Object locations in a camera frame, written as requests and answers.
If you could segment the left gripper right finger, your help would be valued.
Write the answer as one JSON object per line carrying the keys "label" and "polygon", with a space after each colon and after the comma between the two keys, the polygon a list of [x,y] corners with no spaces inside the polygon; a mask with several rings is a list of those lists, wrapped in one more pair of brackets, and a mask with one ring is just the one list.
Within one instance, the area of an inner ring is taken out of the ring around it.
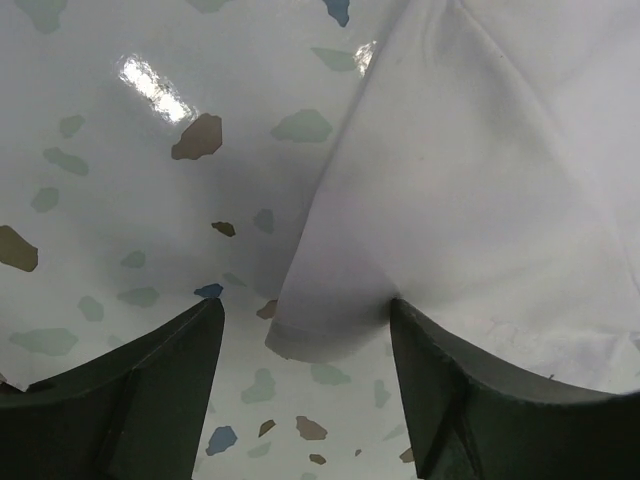
{"label": "left gripper right finger", "polygon": [[418,478],[638,478],[638,394],[585,389],[519,368],[401,299],[389,314]]}

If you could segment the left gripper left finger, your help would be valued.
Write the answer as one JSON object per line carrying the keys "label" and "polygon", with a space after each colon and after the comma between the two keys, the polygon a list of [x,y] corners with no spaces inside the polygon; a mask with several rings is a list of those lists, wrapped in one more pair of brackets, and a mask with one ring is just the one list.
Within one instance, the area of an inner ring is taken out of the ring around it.
{"label": "left gripper left finger", "polygon": [[225,312],[203,300],[86,364],[1,390],[4,479],[189,479]]}

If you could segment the white t shirt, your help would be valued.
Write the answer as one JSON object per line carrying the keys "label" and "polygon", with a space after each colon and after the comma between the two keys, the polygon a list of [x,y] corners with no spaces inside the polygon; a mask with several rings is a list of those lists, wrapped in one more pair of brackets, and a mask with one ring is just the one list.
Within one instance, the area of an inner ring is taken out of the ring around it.
{"label": "white t shirt", "polygon": [[639,5],[411,1],[377,53],[266,344],[344,358],[401,297],[521,368],[639,387]]}

